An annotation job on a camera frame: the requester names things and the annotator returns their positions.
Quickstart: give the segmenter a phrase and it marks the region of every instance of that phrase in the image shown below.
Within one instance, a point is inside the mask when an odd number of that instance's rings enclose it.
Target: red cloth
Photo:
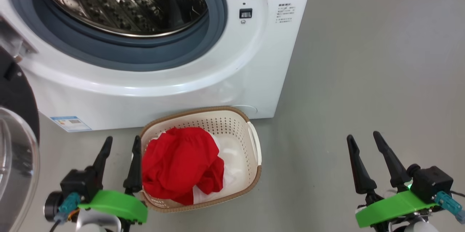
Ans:
[[[223,189],[225,165],[211,135],[201,128],[170,129],[150,141],[142,158],[144,190],[158,199],[193,204],[195,185],[205,194]]]

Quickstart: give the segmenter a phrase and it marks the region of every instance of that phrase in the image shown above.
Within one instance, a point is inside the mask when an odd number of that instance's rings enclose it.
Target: front-loading washing machine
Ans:
[[[67,131],[273,117],[307,0],[0,0],[0,44]]]

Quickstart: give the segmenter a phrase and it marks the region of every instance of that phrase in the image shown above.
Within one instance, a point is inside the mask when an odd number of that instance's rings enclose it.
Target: gray rubber seal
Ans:
[[[221,37],[226,0],[205,0],[208,13],[191,28],[162,38],[135,39],[94,30],[59,10],[51,0],[11,0],[36,35],[58,50],[103,68],[156,71],[187,64]]]

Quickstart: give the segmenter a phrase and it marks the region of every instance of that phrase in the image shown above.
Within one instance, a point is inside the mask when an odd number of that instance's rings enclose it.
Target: blue and white sticker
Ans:
[[[51,116],[50,119],[52,119],[55,123],[57,123],[58,126],[61,126],[68,132],[92,130],[77,116]]]

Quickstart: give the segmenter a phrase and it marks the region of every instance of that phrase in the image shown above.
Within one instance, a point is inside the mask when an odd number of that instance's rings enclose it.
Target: control panel label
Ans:
[[[52,119],[58,126],[61,126],[68,132],[92,130],[77,116],[52,116],[50,119]]]
[[[291,3],[283,3],[278,5],[276,12],[275,23],[289,23],[295,14],[295,7]]]

